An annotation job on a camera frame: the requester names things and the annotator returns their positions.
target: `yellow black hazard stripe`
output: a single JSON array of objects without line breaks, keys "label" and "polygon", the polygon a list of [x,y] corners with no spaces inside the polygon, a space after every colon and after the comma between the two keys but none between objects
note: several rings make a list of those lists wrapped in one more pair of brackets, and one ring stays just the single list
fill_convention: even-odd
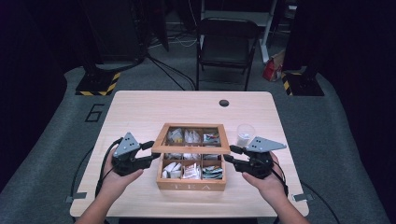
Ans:
[{"label": "yellow black hazard stripe", "polygon": [[283,82],[283,87],[285,88],[286,94],[287,95],[293,95],[293,92],[291,90],[290,84],[288,82],[287,76],[285,73],[282,73],[281,75],[282,82]]},{"label": "yellow black hazard stripe", "polygon": [[114,75],[111,80],[110,85],[108,86],[106,91],[76,91],[76,95],[86,95],[86,96],[94,96],[94,95],[110,95],[111,92],[116,88],[117,81],[120,78],[120,73]]}]

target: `forearm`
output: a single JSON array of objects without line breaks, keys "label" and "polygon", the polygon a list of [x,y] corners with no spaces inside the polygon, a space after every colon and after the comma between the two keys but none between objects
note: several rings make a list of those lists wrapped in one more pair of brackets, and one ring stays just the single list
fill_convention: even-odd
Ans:
[{"label": "forearm", "polygon": [[108,210],[114,202],[114,199],[107,197],[106,195],[99,194],[76,223],[102,224],[106,218]]},{"label": "forearm", "polygon": [[281,223],[309,223],[308,220],[303,215],[301,215],[301,213],[293,206],[293,204],[291,204],[287,198],[278,202],[270,203],[270,205],[276,211]]}]

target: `tea bag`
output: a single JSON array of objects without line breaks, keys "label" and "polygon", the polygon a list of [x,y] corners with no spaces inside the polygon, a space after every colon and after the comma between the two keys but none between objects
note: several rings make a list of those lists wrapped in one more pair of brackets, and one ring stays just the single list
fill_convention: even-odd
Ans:
[{"label": "tea bag", "polygon": [[184,179],[191,179],[194,176],[197,176],[197,163],[194,163],[189,166],[183,166],[183,178]]},{"label": "tea bag", "polygon": [[192,132],[189,132],[186,130],[184,132],[184,140],[186,141],[186,143],[192,143],[192,140],[193,140]]},{"label": "tea bag", "polygon": [[204,179],[222,179],[222,168],[219,166],[206,166],[203,168]]},{"label": "tea bag", "polygon": [[183,153],[183,159],[187,161],[198,161],[201,155],[197,153]]},{"label": "tea bag", "polygon": [[193,143],[200,143],[201,142],[201,137],[199,136],[199,134],[195,130],[192,132],[192,142]]},{"label": "tea bag", "polygon": [[219,155],[217,154],[206,154],[203,157],[204,161],[218,161]]},{"label": "tea bag", "polygon": [[204,143],[220,143],[218,133],[204,133]]},{"label": "tea bag", "polygon": [[182,143],[183,142],[183,135],[181,133],[181,129],[175,129],[172,132],[168,133],[168,140],[174,143]]},{"label": "tea bag", "polygon": [[183,153],[165,153],[167,160],[181,160]]},{"label": "tea bag", "polygon": [[197,165],[197,175],[194,179],[201,179],[201,166]]},{"label": "tea bag", "polygon": [[171,162],[163,168],[163,178],[180,178],[181,163]]}]

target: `black chair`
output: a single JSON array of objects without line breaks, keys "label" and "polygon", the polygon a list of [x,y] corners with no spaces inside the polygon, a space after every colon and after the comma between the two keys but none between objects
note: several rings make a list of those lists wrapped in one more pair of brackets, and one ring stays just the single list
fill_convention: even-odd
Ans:
[{"label": "black chair", "polygon": [[200,81],[242,84],[224,81],[227,79],[225,77],[221,80],[201,79],[199,67],[201,65],[204,71],[204,65],[207,65],[240,68],[243,70],[241,76],[247,69],[246,91],[259,34],[260,29],[253,21],[224,18],[201,20],[197,27],[196,90],[199,90]]}]

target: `tripod base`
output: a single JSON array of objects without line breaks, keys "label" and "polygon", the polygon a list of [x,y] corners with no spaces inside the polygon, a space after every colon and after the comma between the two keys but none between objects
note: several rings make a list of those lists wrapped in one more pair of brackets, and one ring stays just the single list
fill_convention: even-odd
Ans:
[{"label": "tripod base", "polygon": [[316,79],[304,82],[301,73],[282,73],[283,86],[287,95],[324,96]]},{"label": "tripod base", "polygon": [[85,74],[76,87],[76,95],[109,95],[116,87],[120,72],[98,70],[94,75]]}]

